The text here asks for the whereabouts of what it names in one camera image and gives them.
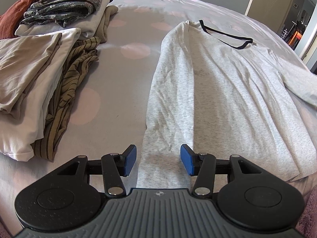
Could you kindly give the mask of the white folded garment under floral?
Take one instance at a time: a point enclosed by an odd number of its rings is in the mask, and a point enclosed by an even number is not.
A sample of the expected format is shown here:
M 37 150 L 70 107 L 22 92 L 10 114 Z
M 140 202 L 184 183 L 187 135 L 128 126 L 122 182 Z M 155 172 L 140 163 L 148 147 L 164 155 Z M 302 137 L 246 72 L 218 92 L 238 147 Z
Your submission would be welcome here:
M 100 21 L 104 15 L 105 9 L 111 1 L 112 0 L 102 0 L 100 7 L 94 13 L 84 19 L 77 20 L 66 28 L 61 27 L 57 23 L 48 23 L 44 25 L 20 24 L 14 34 L 16 36 L 34 36 L 62 31 L 65 29 L 78 28 L 81 29 L 80 38 L 91 38 L 96 33 Z

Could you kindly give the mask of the olive striped garment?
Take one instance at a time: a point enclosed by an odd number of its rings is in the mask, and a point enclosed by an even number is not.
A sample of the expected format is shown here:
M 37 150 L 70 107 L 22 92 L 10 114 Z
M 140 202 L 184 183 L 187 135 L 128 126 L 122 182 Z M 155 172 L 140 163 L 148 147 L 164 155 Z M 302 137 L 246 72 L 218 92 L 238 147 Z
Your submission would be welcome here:
M 77 88 L 98 60 L 100 38 L 94 36 L 75 42 L 63 65 L 57 88 L 49 102 L 44 137 L 31 144 L 34 155 L 53 161 L 57 146 L 67 129 Z

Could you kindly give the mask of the rust red towel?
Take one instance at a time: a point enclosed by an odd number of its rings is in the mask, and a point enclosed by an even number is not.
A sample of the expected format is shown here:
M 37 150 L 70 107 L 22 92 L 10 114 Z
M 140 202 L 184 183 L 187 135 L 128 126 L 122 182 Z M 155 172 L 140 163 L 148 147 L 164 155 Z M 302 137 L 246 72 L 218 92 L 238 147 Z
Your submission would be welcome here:
M 15 31 L 24 18 L 24 13 L 39 0 L 18 0 L 1 15 L 0 36 L 1 39 L 15 38 Z

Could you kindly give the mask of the beige folded garment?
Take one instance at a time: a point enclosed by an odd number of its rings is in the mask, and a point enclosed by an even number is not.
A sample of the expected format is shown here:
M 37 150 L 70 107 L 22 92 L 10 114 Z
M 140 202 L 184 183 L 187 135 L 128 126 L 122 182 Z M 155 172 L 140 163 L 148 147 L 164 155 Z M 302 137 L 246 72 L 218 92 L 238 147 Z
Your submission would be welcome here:
M 60 47 L 62 34 L 1 40 L 1 114 L 19 119 L 21 103 Z

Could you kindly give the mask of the light grey long-sleeve shirt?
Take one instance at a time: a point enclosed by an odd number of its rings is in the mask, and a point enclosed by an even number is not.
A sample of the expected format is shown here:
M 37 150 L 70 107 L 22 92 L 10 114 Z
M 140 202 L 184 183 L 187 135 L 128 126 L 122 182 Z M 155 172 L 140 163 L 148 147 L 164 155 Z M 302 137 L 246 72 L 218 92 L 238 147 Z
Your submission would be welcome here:
M 250 38 L 179 23 L 153 76 L 137 187 L 190 187 L 182 144 L 240 154 L 285 181 L 314 174 L 316 148 L 292 95 L 316 105 L 316 76 Z

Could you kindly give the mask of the beige door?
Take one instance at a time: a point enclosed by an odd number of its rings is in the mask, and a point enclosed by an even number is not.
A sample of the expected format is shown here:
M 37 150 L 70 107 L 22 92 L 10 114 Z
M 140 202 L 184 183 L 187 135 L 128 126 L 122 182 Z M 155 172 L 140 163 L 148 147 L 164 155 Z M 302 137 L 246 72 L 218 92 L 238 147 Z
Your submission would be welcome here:
M 293 0 L 249 0 L 245 15 L 276 33 L 285 22 L 292 3 Z

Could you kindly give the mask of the khaki folded garment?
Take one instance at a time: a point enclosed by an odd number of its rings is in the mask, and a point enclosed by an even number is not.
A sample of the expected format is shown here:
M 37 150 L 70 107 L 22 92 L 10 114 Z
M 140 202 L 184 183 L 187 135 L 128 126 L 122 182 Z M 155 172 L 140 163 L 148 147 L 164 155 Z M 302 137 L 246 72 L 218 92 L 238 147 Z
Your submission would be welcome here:
M 114 5 L 106 7 L 102 19 L 100 20 L 100 23 L 95 32 L 95 36 L 100 39 L 101 44 L 107 42 L 107 28 L 110 24 L 110 20 L 117 12 L 118 8 Z

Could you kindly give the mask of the dark floral folded garment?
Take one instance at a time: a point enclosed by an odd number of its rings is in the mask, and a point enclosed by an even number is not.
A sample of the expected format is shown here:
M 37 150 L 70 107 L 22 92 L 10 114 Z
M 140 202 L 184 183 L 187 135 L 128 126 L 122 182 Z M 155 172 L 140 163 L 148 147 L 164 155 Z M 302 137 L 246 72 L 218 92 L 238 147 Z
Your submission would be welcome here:
M 65 28 L 94 13 L 102 0 L 39 0 L 24 12 L 21 25 L 57 23 Z

